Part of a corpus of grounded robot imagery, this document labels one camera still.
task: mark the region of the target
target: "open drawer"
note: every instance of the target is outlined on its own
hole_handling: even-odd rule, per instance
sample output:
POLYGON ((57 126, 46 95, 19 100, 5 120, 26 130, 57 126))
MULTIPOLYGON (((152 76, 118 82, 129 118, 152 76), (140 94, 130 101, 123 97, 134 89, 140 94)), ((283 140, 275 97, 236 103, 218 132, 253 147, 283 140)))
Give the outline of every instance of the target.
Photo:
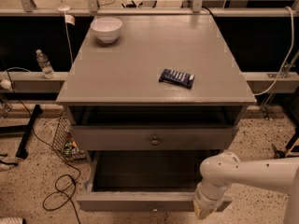
POLYGON ((209 151, 98 151, 84 211, 193 211, 200 163, 209 151))
POLYGON ((70 132, 83 150, 198 150, 227 149, 238 127, 121 127, 72 126, 70 132))

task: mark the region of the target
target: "terrazzo floor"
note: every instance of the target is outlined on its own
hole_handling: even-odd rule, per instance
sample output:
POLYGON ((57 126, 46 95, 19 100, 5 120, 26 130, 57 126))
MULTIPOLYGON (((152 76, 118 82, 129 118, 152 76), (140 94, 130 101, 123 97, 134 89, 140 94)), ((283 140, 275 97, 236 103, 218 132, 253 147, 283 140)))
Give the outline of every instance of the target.
MULTIPOLYGON (((43 113, 36 120, 36 134, 47 142, 56 129, 56 118, 62 109, 56 105, 41 105, 43 113)), ((270 109, 270 120, 265 120, 258 106, 250 106, 239 122, 239 132, 230 146, 242 161, 273 159, 271 144, 284 149, 294 133, 294 125, 288 114, 279 106, 270 109)), ((7 119, 0 119, 0 126, 26 124, 28 114, 21 106, 15 105, 7 119)), ((0 217, 24 217, 28 224, 74 224, 78 223, 71 203, 56 211, 46 211, 42 203, 55 191, 55 181, 61 175, 76 177, 78 171, 65 165, 51 151, 50 147, 31 135, 27 144, 29 156, 16 160, 15 153, 21 141, 20 136, 1 136, 0 153, 8 153, 3 161, 17 161, 19 166, 0 172, 0 217)), ((281 224, 283 222, 288 195, 264 189, 233 184, 226 192, 233 202, 223 211, 214 213, 205 220, 196 220, 194 213, 102 213, 84 212, 75 199, 85 191, 84 183, 89 179, 90 168, 86 161, 73 162, 81 171, 77 190, 73 198, 82 224, 281 224)), ((48 208, 55 208, 60 198, 47 200, 48 208)))

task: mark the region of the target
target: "gray tabletop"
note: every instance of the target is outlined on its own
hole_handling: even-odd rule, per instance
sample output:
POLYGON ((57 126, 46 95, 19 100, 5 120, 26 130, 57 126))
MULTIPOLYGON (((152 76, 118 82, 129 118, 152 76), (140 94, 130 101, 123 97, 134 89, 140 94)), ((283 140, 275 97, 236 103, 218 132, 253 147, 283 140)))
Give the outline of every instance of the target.
POLYGON ((121 36, 90 30, 57 98, 61 105, 251 105, 255 98, 209 15, 119 16, 121 36), (195 75, 188 90, 158 82, 165 68, 195 75))

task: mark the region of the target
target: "cabinet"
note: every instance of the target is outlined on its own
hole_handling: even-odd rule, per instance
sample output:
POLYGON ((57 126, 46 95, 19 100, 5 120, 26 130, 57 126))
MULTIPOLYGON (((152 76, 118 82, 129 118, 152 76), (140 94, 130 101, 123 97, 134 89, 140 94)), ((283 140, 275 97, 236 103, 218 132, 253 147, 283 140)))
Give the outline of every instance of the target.
POLYGON ((85 37, 57 98, 92 167, 86 211, 192 211, 199 165, 232 143, 254 96, 209 15, 119 16, 113 44, 85 37), (158 82, 195 75, 188 90, 158 82))

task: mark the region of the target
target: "drawer handle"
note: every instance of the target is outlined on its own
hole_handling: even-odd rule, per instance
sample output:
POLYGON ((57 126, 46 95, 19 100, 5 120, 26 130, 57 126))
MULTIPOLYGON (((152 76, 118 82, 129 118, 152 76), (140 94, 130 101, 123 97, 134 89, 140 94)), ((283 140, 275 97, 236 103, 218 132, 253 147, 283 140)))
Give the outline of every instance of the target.
POLYGON ((159 142, 159 140, 156 136, 152 137, 151 144, 154 145, 154 146, 159 146, 160 145, 160 142, 159 142))

